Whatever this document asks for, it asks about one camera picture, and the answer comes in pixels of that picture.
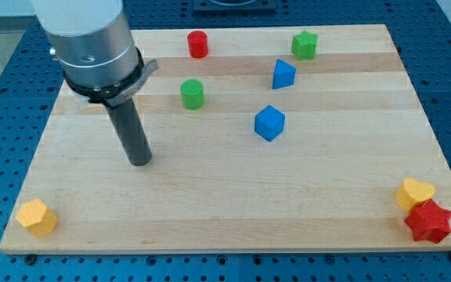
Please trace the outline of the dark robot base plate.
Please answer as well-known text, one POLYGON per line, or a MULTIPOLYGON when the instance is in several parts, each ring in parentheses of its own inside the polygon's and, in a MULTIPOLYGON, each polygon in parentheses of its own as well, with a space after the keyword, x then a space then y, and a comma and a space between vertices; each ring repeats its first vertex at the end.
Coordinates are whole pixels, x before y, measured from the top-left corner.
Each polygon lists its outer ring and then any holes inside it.
POLYGON ((274 12, 276 0, 192 0, 195 13, 274 12))

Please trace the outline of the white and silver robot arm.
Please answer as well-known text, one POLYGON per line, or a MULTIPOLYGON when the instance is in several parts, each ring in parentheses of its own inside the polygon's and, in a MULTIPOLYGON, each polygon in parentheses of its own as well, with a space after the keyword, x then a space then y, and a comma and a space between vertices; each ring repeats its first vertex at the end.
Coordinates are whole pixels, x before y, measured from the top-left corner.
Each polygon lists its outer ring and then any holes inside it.
POLYGON ((135 46, 122 0, 31 0, 70 89, 117 107, 158 69, 135 46))

